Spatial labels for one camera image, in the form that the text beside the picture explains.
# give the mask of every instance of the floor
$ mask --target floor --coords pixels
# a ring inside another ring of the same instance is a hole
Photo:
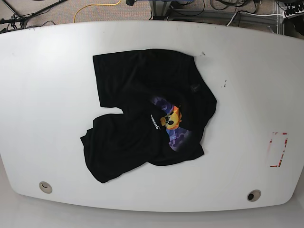
[[[52,8],[48,13],[37,16],[31,19],[28,23],[29,26],[41,26],[47,21],[53,21],[56,24],[73,23],[73,17],[75,13],[81,7],[92,3],[116,3],[118,0],[68,0],[61,3],[58,6]],[[76,22],[85,21],[101,21],[101,20],[148,20],[151,16],[150,5],[147,0],[138,0],[133,6],[125,4],[126,0],[122,0],[120,4],[116,6],[91,6],[81,10],[77,17]],[[205,4],[205,10],[213,10],[210,1],[213,1],[213,5],[217,8],[222,8],[223,5],[216,0],[194,0],[190,5],[183,6],[183,9],[200,10],[203,9]],[[19,13],[20,15],[36,12],[41,8],[44,8],[57,0],[7,0],[7,2]],[[271,14],[274,12],[275,2],[273,0],[261,0],[261,3],[257,3],[257,14]],[[247,10],[253,12],[255,6],[251,1],[246,6],[239,8],[240,10]],[[235,7],[229,7],[225,11],[235,12]],[[12,16],[12,12],[0,1],[0,18],[9,19]],[[199,20],[196,22],[213,23],[226,25],[226,21],[221,20]],[[45,26],[52,25],[52,22],[47,22]],[[0,25],[0,30],[7,25]],[[265,32],[270,30],[263,26],[249,25],[240,22],[240,27],[248,29],[256,29]],[[290,36],[304,38],[300,34],[294,31],[292,25],[288,25],[287,34]]]

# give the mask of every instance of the white table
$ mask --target white table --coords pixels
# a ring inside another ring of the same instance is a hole
[[[202,141],[206,155],[146,164],[101,184],[79,138],[94,118],[121,110],[99,106],[92,56],[147,48],[195,56],[218,100]],[[294,192],[304,165],[303,40],[187,22],[89,22],[2,34],[0,50],[0,153],[19,194],[111,209],[211,211],[283,204]],[[280,160],[281,133],[288,133],[282,165],[269,167]],[[261,198],[249,202],[255,189]]]

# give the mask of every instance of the black t-shirt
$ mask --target black t-shirt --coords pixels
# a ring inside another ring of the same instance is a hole
[[[82,137],[96,178],[102,173],[110,180],[145,162],[171,165],[204,154],[200,141],[216,99],[193,57],[148,49],[93,56],[93,63],[100,105],[123,111],[96,118]],[[111,144],[114,138],[121,147]]]

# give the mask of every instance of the yellow cable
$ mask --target yellow cable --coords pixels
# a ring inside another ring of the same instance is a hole
[[[113,4],[90,4],[90,5],[86,5],[86,6],[84,6],[83,8],[79,9],[79,10],[77,11],[77,13],[79,13],[80,10],[82,10],[82,9],[84,9],[84,8],[86,8],[86,7],[89,7],[89,6],[116,6],[116,5],[118,5],[121,1],[122,1],[122,0],[119,0],[117,3],[113,3]],[[76,13],[75,16],[74,16],[73,23],[75,23],[75,18],[76,18],[77,13]]]

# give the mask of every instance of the power strip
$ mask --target power strip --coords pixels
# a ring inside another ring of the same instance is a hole
[[[304,6],[299,5],[284,11],[283,18],[290,19],[304,14]]]

